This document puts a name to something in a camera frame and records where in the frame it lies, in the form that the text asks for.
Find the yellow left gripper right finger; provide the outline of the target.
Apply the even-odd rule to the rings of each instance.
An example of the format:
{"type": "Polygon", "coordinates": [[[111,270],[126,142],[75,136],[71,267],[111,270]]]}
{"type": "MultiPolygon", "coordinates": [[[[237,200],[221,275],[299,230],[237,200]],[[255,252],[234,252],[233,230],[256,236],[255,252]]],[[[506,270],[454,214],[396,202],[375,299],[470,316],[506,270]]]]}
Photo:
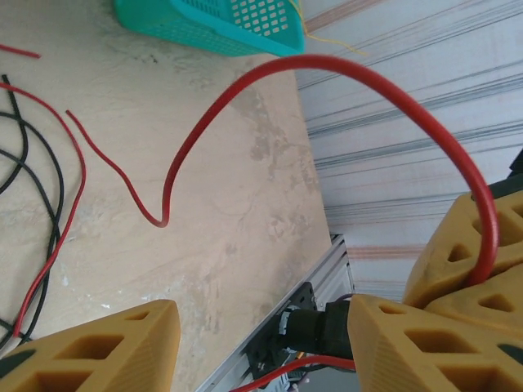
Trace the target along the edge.
{"type": "Polygon", "coordinates": [[[363,391],[520,391],[522,341],[376,296],[355,295],[348,321],[363,391]]]}

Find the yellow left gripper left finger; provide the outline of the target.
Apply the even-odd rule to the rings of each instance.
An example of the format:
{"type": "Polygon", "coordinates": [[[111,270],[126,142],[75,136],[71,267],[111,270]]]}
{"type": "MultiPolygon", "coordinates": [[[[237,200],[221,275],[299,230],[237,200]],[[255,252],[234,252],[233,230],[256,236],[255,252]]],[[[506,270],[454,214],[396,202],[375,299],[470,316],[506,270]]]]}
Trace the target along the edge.
{"type": "Polygon", "coordinates": [[[26,343],[1,360],[3,391],[169,391],[181,322],[156,300],[26,343]]]}

